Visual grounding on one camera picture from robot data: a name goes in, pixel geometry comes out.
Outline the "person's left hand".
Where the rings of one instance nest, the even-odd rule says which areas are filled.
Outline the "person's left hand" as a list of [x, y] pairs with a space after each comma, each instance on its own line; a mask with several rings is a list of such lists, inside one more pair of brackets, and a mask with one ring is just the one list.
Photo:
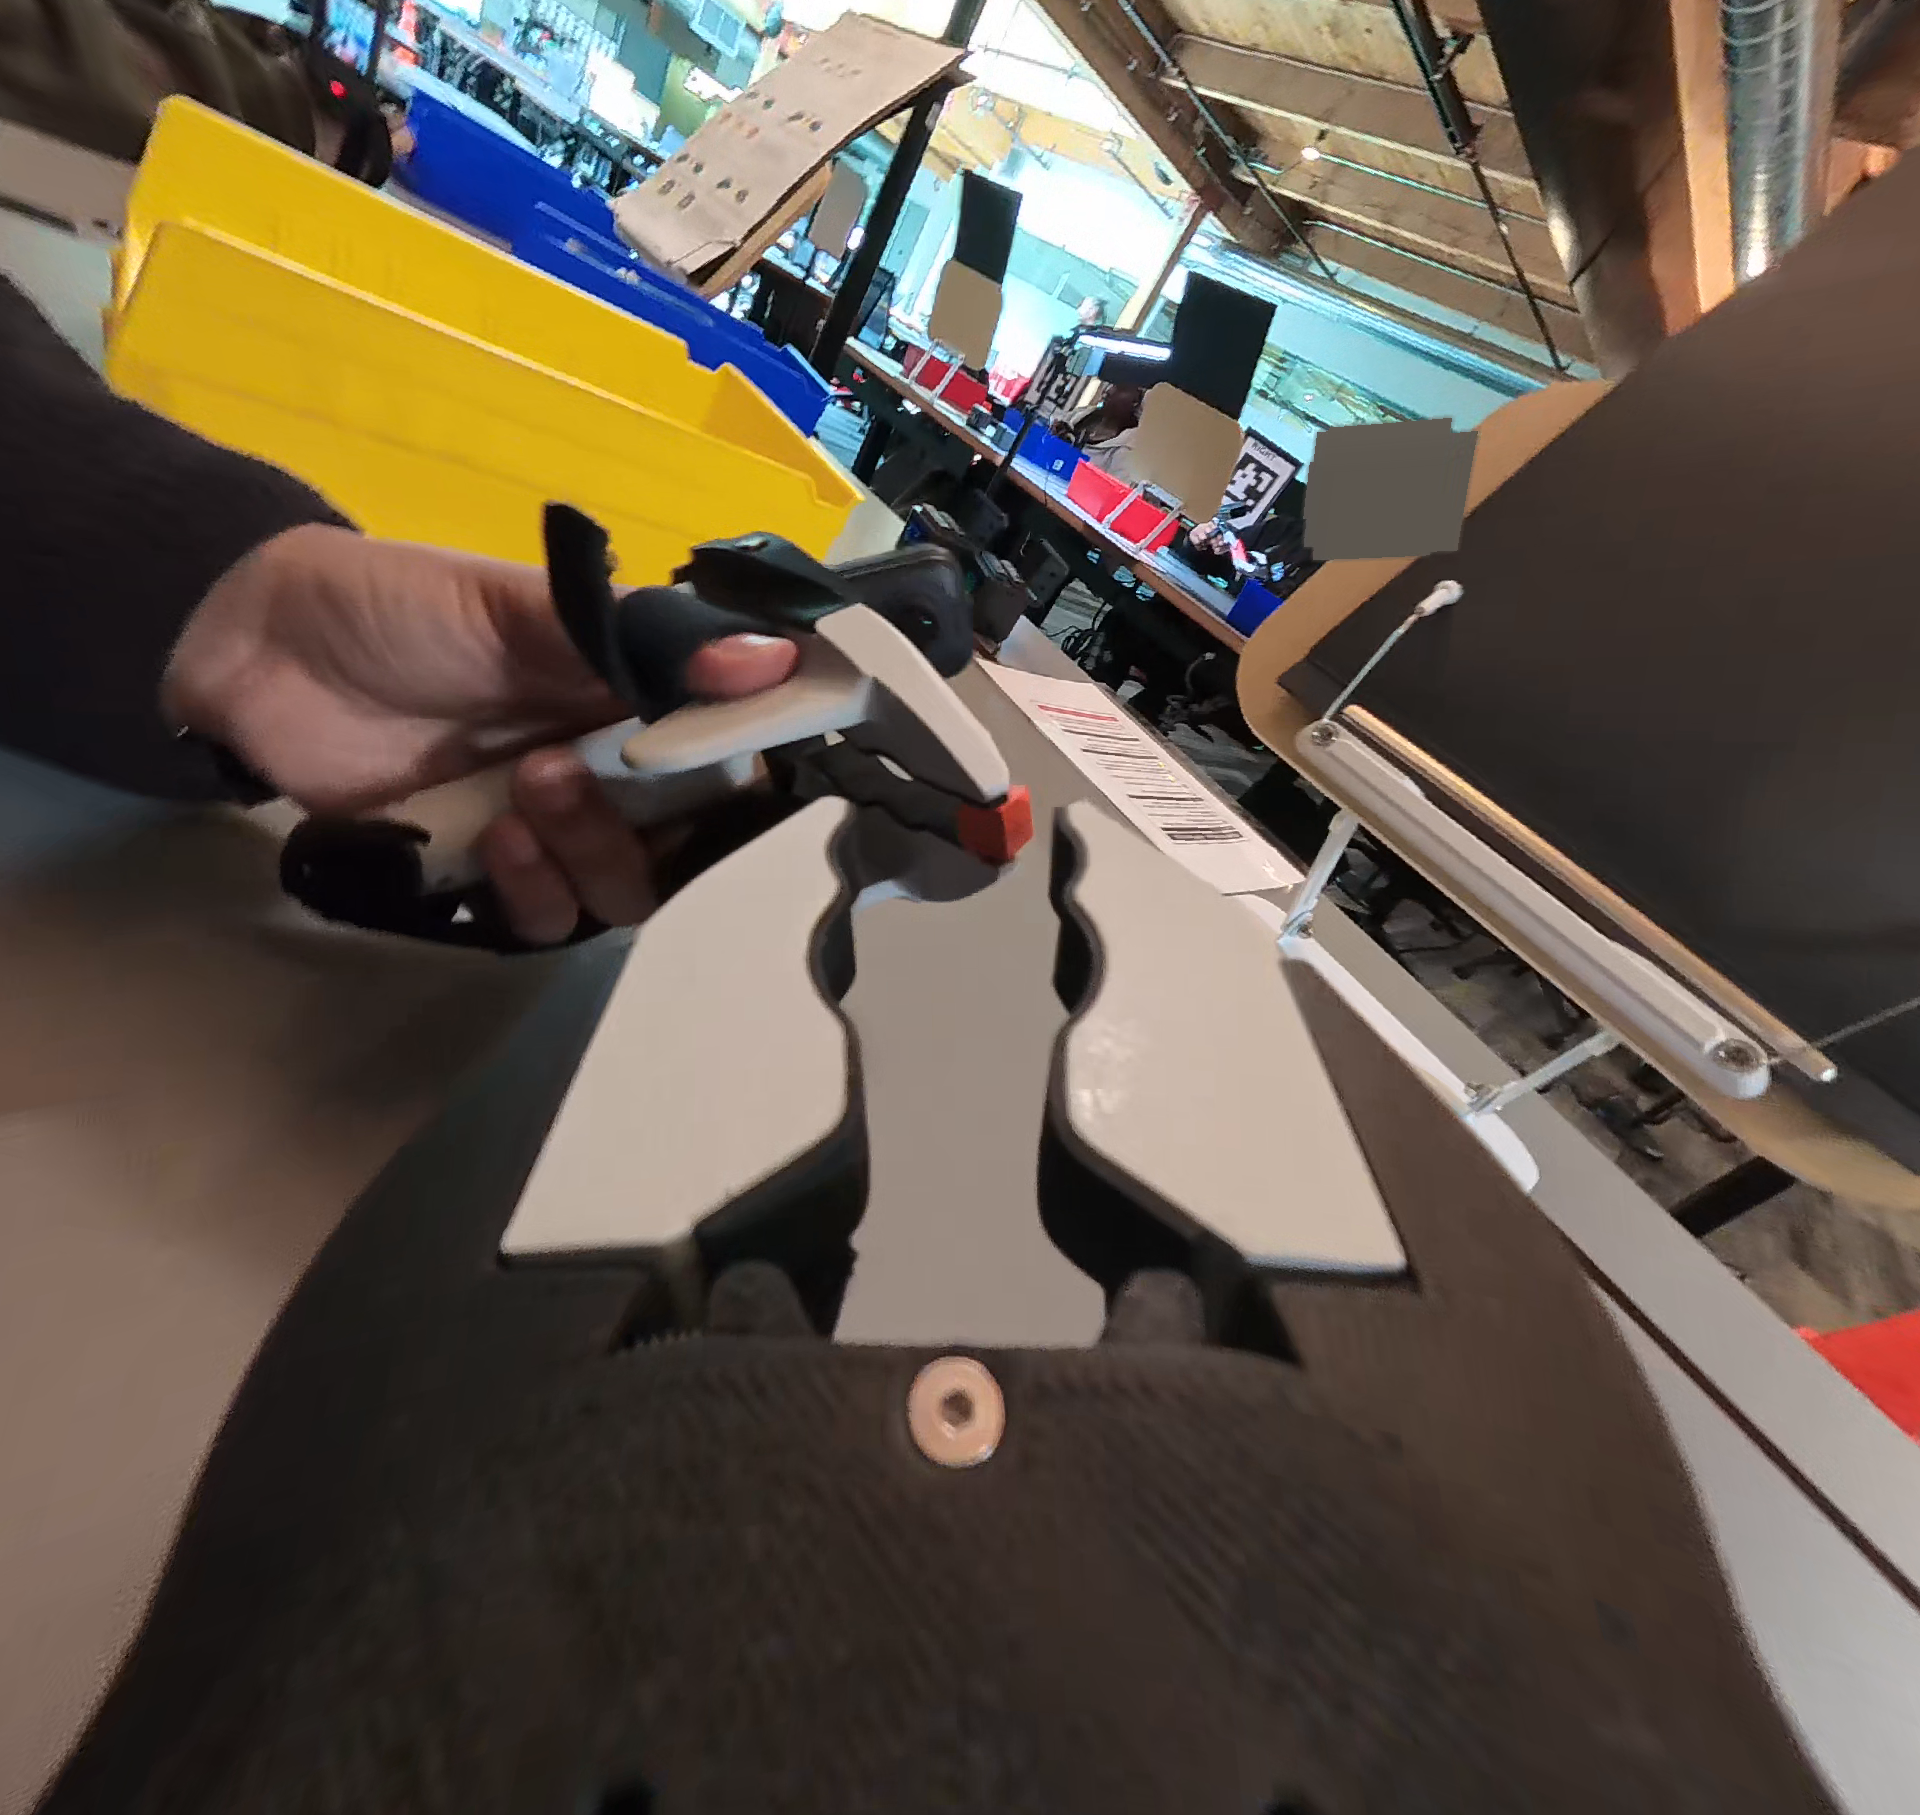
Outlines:
[[507, 769], [476, 838], [535, 947], [652, 915], [649, 848], [572, 744], [628, 716], [572, 646], [547, 579], [484, 556], [280, 532], [217, 579], [159, 685], [172, 724], [312, 815], [379, 814]]

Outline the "black board with wooden edge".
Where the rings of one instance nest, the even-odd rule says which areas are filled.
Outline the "black board with wooden edge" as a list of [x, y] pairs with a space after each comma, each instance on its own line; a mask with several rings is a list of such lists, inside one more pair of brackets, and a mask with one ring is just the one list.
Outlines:
[[1513, 413], [1485, 441], [1531, 457], [1453, 555], [1266, 620], [1246, 724], [1303, 777], [1303, 727], [1360, 736], [1768, 1053], [1757, 1102], [1655, 1066], [1678, 1091], [1917, 1213], [1917, 152], [1633, 374]]

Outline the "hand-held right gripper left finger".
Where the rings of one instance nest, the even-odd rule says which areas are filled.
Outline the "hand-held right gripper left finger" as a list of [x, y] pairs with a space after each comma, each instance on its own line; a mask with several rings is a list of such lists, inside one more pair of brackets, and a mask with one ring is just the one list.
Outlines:
[[513, 1270], [629, 1268], [692, 1322], [778, 1268], [831, 1333], [870, 1199], [845, 999], [858, 814], [806, 803], [641, 929], [502, 1229]]

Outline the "orange traffic cone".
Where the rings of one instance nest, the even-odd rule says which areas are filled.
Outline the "orange traffic cone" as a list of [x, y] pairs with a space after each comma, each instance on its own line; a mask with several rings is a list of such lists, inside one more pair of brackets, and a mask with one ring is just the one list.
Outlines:
[[1798, 1337], [1907, 1438], [1917, 1440], [1920, 1434], [1918, 1323], [1920, 1314], [1911, 1309], [1843, 1330], [1802, 1329]]

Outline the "black and white printed tag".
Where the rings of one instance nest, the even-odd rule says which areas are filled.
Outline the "black and white printed tag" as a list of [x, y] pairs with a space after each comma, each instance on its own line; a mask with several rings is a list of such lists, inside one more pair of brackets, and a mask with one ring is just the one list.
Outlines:
[[1224, 490], [1218, 525], [1246, 538], [1268, 520], [1291, 483], [1303, 473], [1301, 462], [1257, 428], [1245, 428], [1243, 441]]

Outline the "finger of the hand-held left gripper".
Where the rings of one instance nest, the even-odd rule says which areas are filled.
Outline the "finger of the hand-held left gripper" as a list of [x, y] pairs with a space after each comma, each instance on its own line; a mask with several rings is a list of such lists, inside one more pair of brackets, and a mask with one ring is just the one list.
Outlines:
[[888, 899], [951, 904], [994, 887], [1009, 868], [972, 859], [954, 836], [964, 800], [907, 789], [896, 800], [832, 797], [845, 819], [831, 842], [836, 899], [845, 909]]
[[866, 686], [850, 727], [855, 746], [975, 808], [994, 809], [1013, 795], [994, 734], [899, 627], [855, 602], [820, 618], [819, 640]]

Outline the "blue plastic bin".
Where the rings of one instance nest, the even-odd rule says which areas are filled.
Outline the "blue plastic bin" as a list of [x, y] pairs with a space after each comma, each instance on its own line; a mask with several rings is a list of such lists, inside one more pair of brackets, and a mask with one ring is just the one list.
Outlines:
[[440, 97], [418, 78], [407, 107], [410, 151], [393, 177], [434, 212], [517, 253], [573, 230], [617, 243], [611, 204], [578, 185], [464, 95]]
[[734, 368], [803, 437], [819, 432], [831, 400], [827, 377], [793, 346], [774, 346], [751, 323], [734, 319], [665, 273], [647, 266], [611, 234], [591, 230], [558, 207], [539, 204], [519, 223], [513, 253], [679, 340], [700, 368]]

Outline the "printed cardboard sheet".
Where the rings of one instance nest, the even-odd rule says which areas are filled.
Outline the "printed cardboard sheet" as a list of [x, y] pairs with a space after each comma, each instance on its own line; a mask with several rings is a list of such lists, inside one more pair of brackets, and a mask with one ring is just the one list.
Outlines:
[[845, 149], [963, 78], [967, 52], [848, 12], [613, 198], [617, 241], [706, 298], [732, 288], [829, 191]]

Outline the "white metal bracket rail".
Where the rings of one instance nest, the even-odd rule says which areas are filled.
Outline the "white metal bracket rail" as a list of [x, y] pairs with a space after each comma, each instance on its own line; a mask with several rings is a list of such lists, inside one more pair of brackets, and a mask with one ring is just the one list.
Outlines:
[[1772, 1066], [1757, 1040], [1452, 819], [1360, 736], [1318, 721], [1295, 749], [1303, 771], [1377, 840], [1670, 1079], [1729, 1102], [1768, 1093]]

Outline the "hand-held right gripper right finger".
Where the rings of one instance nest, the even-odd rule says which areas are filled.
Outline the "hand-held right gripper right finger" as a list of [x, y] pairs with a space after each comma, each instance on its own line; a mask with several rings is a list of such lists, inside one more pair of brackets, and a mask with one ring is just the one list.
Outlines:
[[1053, 819], [1058, 941], [1039, 1145], [1047, 1236], [1106, 1309], [1144, 1273], [1202, 1315], [1409, 1262], [1281, 947], [1095, 803]]

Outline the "silver ventilation duct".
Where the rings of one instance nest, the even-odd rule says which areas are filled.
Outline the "silver ventilation duct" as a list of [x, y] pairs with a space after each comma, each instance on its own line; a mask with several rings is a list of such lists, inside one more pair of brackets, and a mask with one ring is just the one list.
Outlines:
[[1740, 285], [1825, 212], [1840, 0], [1717, 0]]

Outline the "barcode paper label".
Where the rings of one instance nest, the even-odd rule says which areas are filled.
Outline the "barcode paper label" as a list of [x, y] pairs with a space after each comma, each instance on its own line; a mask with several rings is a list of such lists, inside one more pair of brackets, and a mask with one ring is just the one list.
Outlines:
[[1124, 819], [1222, 896], [1291, 892], [1303, 873], [1088, 680], [981, 663], [1002, 694]]

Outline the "person's left forearm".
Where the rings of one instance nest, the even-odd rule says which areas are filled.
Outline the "person's left forearm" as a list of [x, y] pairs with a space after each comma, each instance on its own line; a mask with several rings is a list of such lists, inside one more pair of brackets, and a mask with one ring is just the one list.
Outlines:
[[3, 281], [3, 746], [159, 802], [265, 802], [162, 686], [185, 627], [247, 555], [350, 520], [284, 470], [110, 389]]

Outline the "small black panel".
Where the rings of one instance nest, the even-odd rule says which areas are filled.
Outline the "small black panel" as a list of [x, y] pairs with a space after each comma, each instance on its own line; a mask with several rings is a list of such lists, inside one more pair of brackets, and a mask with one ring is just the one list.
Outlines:
[[1189, 269], [1162, 382], [1238, 421], [1277, 314], [1279, 307], [1260, 292]]
[[995, 287], [1004, 282], [1021, 223], [1024, 196], [988, 175], [959, 177], [954, 262]]

